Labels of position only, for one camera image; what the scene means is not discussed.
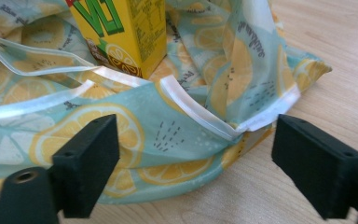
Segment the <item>reusable bag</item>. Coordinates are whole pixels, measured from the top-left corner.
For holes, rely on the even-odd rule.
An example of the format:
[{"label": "reusable bag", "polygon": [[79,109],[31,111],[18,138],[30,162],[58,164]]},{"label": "reusable bag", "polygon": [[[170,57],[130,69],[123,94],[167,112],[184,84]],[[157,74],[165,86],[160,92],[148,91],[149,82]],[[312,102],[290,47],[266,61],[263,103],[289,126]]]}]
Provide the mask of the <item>reusable bag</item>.
[{"label": "reusable bag", "polygon": [[[268,1],[166,0],[149,80],[98,66],[63,1],[0,1],[0,184],[116,114],[120,159],[100,203],[171,197],[220,175],[331,68],[286,46]],[[125,59],[126,52],[119,52]]]}]

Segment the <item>yellow juice carton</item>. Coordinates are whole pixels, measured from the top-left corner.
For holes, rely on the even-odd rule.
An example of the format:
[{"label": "yellow juice carton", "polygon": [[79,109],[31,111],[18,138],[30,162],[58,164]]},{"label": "yellow juice carton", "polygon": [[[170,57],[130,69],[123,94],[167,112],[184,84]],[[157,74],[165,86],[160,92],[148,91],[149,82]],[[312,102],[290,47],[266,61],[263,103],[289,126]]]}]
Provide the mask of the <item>yellow juice carton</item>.
[{"label": "yellow juice carton", "polygon": [[101,64],[149,78],[167,51],[165,0],[66,0]]}]

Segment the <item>table surface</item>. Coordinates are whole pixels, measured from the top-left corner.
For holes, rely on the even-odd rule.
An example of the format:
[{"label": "table surface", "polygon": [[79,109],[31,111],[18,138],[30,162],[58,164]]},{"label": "table surface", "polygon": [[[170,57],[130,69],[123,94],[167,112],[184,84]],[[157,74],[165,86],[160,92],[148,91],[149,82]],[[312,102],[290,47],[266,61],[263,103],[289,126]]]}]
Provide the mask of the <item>table surface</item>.
[{"label": "table surface", "polygon": [[[333,72],[305,92],[289,115],[358,150],[358,1],[273,0],[289,45],[322,57]],[[62,223],[324,223],[271,160],[273,136],[213,182],[152,203],[98,204],[91,219]],[[355,223],[356,211],[347,220]]]}]

